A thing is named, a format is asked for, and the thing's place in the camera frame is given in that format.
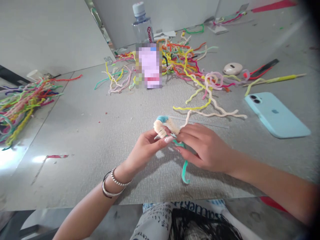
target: finger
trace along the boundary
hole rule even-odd
[[[150,138],[154,139],[158,134],[154,129],[150,129],[149,131],[144,132],[143,135],[147,139],[150,139]]]
[[[186,125],[184,128],[182,128],[180,130],[180,133],[187,133],[193,137],[196,137],[198,139],[202,139],[204,133],[201,131],[201,129],[197,126],[193,126],[193,125]]]
[[[167,133],[168,136],[171,136],[171,131],[170,131],[170,129],[169,129],[167,126],[164,126],[164,125],[163,125],[163,129],[166,131],[166,133]]]
[[[203,126],[200,123],[194,123],[194,126],[198,127],[199,129],[201,129],[202,131],[207,131],[209,128],[207,128],[206,126]]]
[[[147,147],[150,151],[150,154],[153,155],[156,152],[158,152],[160,149],[165,148],[166,146],[168,146],[172,142],[172,140],[173,140],[173,137],[169,136],[169,137],[162,138],[162,139],[156,141],[155,143],[148,145]]]
[[[185,132],[179,133],[179,135],[177,136],[177,141],[184,142],[185,144],[192,147],[196,152],[200,150],[200,146],[202,145],[201,140]]]
[[[184,149],[183,147],[176,147],[176,149],[185,160],[197,166],[198,168],[202,167],[203,161],[199,157],[194,155],[192,152],[190,152],[187,149]]]

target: bracelet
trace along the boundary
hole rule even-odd
[[[102,193],[103,193],[103,195],[105,195],[107,198],[112,198],[112,197],[118,196],[118,195],[120,195],[120,194],[124,191],[124,189],[125,189],[125,188],[124,188],[124,189],[123,189],[121,192],[119,192],[119,193],[110,193],[110,192],[108,192],[108,191],[105,189],[104,183],[105,183],[105,181],[106,181],[106,179],[107,179],[107,177],[109,176],[110,173],[111,173],[111,171],[108,172],[108,173],[104,176],[103,181],[102,181]]]
[[[130,182],[128,182],[128,183],[121,183],[121,182],[117,181],[117,180],[115,179],[115,177],[114,177],[114,170],[115,170],[115,169],[116,169],[116,168],[114,168],[114,169],[112,169],[112,171],[108,172],[108,173],[104,176],[103,181],[102,181],[102,192],[103,192],[103,195],[105,195],[105,196],[108,197],[108,198],[112,198],[112,197],[115,197],[115,196],[120,195],[120,194],[126,189],[126,187],[132,182],[132,180],[131,180]],[[124,189],[123,189],[121,192],[119,192],[119,193],[110,193],[110,192],[108,192],[108,191],[105,189],[104,184],[105,184],[105,181],[106,181],[106,179],[107,179],[107,177],[109,176],[110,173],[111,173],[112,180],[113,180],[116,184],[118,184],[119,186],[124,187]]]
[[[112,169],[112,171],[111,171],[112,180],[113,180],[116,184],[118,184],[119,186],[121,186],[121,187],[126,187],[126,186],[128,186],[128,185],[132,182],[132,180],[131,180],[130,182],[128,182],[128,183],[121,183],[121,182],[117,181],[117,180],[114,178],[114,170],[115,170],[115,169],[116,169],[116,168]]]

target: black bracelet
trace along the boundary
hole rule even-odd
[[[104,176],[103,181],[102,181],[102,184],[104,184],[104,181],[106,180],[107,176],[108,176],[110,173],[111,173],[111,171],[108,172],[108,173]],[[102,190],[102,193],[103,193],[103,195],[105,195],[107,198],[112,198],[112,197],[107,196],[107,195],[104,193],[103,190]]]

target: right hand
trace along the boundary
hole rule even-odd
[[[192,147],[197,155],[176,147],[182,157],[195,166],[212,172],[230,173],[236,158],[236,150],[229,147],[214,131],[195,123],[181,128],[177,136],[178,142]]]

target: light blue phone case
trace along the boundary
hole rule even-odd
[[[250,94],[245,100],[273,136],[294,138],[311,134],[309,128],[272,93]]]

